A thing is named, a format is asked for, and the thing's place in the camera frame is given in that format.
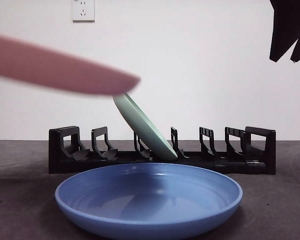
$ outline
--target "electrical outlet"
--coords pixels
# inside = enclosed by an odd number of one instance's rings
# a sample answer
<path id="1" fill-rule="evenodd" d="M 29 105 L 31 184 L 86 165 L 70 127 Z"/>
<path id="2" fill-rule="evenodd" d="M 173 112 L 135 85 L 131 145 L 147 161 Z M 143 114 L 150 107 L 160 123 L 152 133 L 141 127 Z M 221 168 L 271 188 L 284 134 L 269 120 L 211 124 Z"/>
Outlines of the electrical outlet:
<path id="1" fill-rule="evenodd" d="M 95 21 L 95 0 L 72 0 L 73 22 Z"/>

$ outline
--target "dish rack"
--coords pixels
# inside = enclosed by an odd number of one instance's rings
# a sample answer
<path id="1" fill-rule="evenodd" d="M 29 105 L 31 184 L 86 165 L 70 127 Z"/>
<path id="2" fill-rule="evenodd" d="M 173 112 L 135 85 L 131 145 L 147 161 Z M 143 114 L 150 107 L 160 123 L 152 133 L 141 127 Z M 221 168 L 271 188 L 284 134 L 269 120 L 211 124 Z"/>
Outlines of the dish rack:
<path id="1" fill-rule="evenodd" d="M 173 163 L 213 170 L 222 174 L 276 174 L 276 131 L 246 126 L 245 130 L 226 127 L 226 151 L 216 151 L 214 131 L 199 128 L 201 151 L 186 151 L 179 148 L 178 131 L 171 127 L 171 142 L 177 159 L 167 161 L 159 158 L 147 148 L 142 139 L 133 133 L 133 151 L 119 151 L 108 139 L 106 126 L 91 130 L 91 147 L 86 148 L 80 140 L 78 126 L 67 126 L 49 130 L 48 172 L 49 174 L 78 173 L 116 164 L 127 163 Z M 252 146 L 251 134 L 265 137 L 264 149 Z M 64 137 L 71 136 L 70 145 L 65 146 Z M 100 150 L 96 138 L 104 136 L 107 150 Z M 241 151 L 230 143 L 229 136 L 240 138 Z"/>

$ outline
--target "light green dish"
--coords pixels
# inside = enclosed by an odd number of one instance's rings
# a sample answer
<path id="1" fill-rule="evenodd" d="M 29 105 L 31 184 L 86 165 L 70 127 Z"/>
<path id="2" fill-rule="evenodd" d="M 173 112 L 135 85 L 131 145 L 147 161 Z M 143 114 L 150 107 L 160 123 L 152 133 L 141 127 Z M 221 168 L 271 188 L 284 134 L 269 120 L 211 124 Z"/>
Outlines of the light green dish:
<path id="1" fill-rule="evenodd" d="M 132 130 L 158 157 L 170 161 L 177 159 L 171 145 L 128 94 L 113 96 L 113 101 Z"/>

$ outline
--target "blue bowl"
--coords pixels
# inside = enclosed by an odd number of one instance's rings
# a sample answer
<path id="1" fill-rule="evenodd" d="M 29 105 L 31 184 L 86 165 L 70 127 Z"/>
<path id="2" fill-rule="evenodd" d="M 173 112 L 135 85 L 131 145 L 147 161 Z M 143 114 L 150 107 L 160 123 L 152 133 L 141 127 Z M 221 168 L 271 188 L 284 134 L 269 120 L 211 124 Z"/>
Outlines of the blue bowl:
<path id="1" fill-rule="evenodd" d="M 226 221 L 243 192 L 231 178 L 170 163 L 130 163 L 74 175 L 55 191 L 80 228 L 118 240 L 177 240 Z"/>

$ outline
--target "table surface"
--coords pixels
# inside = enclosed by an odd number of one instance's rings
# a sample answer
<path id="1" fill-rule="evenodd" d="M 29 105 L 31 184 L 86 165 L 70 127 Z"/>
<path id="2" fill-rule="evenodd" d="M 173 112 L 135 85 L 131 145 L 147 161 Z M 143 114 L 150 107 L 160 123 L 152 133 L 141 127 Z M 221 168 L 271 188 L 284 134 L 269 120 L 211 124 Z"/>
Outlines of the table surface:
<path id="1" fill-rule="evenodd" d="M 112 144 L 133 148 L 131 141 Z M 198 141 L 179 145 L 200 149 Z M 222 141 L 215 145 L 225 149 Z M 243 189 L 239 208 L 221 226 L 189 239 L 300 240 L 300 141 L 277 141 L 276 156 L 276 175 L 227 174 Z M 0 240 L 105 240 L 75 226 L 57 206 L 56 187 L 74 174 L 48 174 L 48 141 L 0 140 Z"/>

